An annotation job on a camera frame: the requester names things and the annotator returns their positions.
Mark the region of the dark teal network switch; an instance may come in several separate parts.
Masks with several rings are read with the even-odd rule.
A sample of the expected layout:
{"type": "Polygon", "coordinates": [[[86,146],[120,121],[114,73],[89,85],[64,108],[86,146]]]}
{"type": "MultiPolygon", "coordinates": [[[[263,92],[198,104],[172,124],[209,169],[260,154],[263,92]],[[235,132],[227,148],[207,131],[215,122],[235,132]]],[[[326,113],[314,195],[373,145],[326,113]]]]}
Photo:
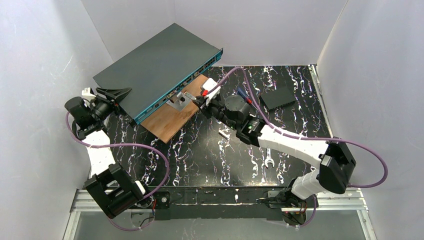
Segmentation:
{"type": "Polygon", "coordinates": [[[173,23],[93,79],[103,89],[130,88],[119,106],[131,125],[139,125],[219,61],[223,51],[173,23]]]}

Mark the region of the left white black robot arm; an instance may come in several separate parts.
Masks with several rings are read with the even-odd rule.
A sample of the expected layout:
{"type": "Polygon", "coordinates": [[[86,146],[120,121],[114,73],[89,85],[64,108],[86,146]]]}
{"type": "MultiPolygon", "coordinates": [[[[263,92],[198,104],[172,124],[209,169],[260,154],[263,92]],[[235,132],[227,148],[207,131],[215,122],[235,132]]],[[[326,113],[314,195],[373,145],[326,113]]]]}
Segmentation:
{"type": "Polygon", "coordinates": [[[131,90],[98,87],[93,91],[88,87],[82,96],[73,97],[64,105],[73,117],[71,135],[86,146],[90,160],[84,187],[109,219],[141,202],[148,192],[115,160],[105,124],[111,113],[123,113],[120,102],[131,90]]]}

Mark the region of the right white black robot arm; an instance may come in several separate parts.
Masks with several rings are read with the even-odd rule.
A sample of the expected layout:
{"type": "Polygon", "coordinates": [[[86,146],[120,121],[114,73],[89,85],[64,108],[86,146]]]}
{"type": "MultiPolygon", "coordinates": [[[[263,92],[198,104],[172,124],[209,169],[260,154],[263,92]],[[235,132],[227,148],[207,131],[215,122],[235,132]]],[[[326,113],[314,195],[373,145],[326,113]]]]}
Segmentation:
{"type": "Polygon", "coordinates": [[[300,135],[290,138],[288,131],[278,130],[251,115],[251,105],[239,95],[225,100],[220,95],[213,99],[199,95],[192,102],[207,118],[213,117],[234,130],[241,142],[288,154],[315,168],[292,180],[276,196],[265,198],[264,203],[294,204],[324,191],[346,192],[356,161],[344,142],[334,138],[304,140],[300,135]]]}

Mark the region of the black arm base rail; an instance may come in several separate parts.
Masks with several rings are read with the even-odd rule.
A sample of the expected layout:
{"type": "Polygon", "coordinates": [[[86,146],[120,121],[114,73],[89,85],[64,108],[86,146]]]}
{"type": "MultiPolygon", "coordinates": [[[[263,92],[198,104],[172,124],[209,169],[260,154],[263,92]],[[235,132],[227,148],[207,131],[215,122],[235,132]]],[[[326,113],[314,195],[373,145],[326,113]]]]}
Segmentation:
{"type": "Polygon", "coordinates": [[[282,210],[257,203],[276,186],[166,186],[167,203],[155,211],[157,221],[180,219],[266,219],[280,220],[282,210]]]}

